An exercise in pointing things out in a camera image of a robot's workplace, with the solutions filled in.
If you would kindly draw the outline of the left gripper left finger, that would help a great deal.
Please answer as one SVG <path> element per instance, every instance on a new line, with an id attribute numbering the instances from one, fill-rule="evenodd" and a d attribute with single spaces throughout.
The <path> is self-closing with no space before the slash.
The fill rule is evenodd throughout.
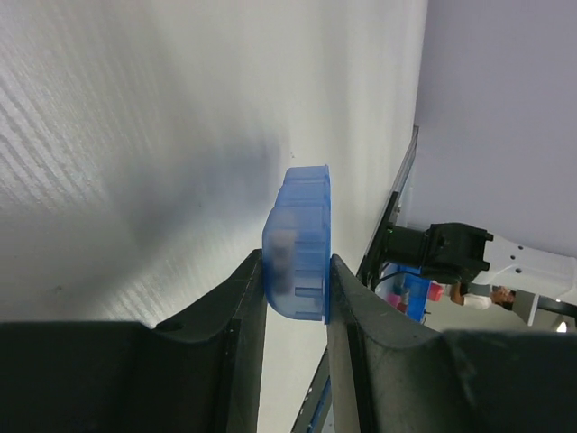
<path id="1" fill-rule="evenodd" d="M 160 322 L 1 326 L 4 432 L 253 432 L 267 302 L 260 251 Z"/>

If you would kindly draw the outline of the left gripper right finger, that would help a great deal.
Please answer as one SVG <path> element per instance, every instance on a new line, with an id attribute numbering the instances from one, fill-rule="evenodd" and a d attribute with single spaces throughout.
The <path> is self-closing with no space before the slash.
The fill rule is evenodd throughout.
<path id="1" fill-rule="evenodd" d="M 327 326 L 338 432 L 573 432 L 576 337 L 437 332 L 330 267 Z"/>

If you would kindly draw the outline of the blue pill organizer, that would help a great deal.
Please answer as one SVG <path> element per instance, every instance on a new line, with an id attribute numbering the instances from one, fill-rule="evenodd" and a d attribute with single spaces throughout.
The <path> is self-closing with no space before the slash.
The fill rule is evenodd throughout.
<path id="1" fill-rule="evenodd" d="M 265 296 L 281 316 L 329 321 L 331 223 L 329 167 L 287 169 L 261 237 Z"/>

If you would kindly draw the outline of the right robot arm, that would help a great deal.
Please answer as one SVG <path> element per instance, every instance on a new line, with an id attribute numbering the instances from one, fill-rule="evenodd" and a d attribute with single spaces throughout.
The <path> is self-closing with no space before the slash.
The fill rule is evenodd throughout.
<path id="1" fill-rule="evenodd" d="M 517 244 L 463 223 L 419 231 L 387 226 L 384 260 L 442 284 L 475 283 L 576 303 L 576 259 Z"/>

